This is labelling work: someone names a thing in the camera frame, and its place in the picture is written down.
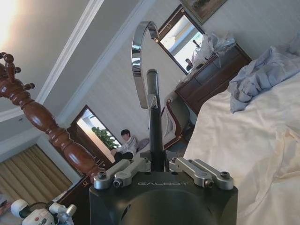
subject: white shirt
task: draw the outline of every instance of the white shirt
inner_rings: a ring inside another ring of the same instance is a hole
[[[134,136],[131,136],[129,138],[129,140],[123,144],[121,147],[117,148],[117,152],[120,152],[122,154],[126,153],[126,152],[131,152],[133,155],[136,154],[136,139]]]

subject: chrome handle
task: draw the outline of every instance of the chrome handle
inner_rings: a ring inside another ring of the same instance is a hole
[[[155,23],[152,21],[143,21],[135,30],[135,36],[132,41],[131,49],[131,67],[133,78],[135,81],[137,95],[140,100],[140,105],[143,109],[150,108],[142,72],[142,43],[147,30],[149,30],[151,39],[158,38],[158,30]]]

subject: green plant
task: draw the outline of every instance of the green plant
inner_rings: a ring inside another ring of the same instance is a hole
[[[118,147],[118,145],[114,143],[114,137],[111,134],[109,134],[106,129],[100,130],[98,127],[92,127],[92,131],[107,146],[109,150]]]

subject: carved wooden bedpost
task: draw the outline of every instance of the carved wooden bedpost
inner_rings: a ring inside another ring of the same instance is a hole
[[[93,176],[98,173],[99,168],[91,154],[70,139],[69,133],[56,124],[52,114],[43,105],[30,98],[30,93],[26,90],[33,89],[35,85],[23,85],[20,80],[15,79],[15,73],[20,73],[21,69],[15,67],[14,57],[2,52],[0,59],[2,58],[6,63],[5,66],[0,63],[0,97],[9,98],[14,105],[20,106],[32,125],[49,135],[50,142],[60,147],[68,162],[82,173],[86,173],[93,182]]]

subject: beige curtain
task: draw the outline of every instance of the beige curtain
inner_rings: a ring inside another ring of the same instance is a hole
[[[36,145],[0,163],[0,192],[28,204],[49,202],[71,186]]]

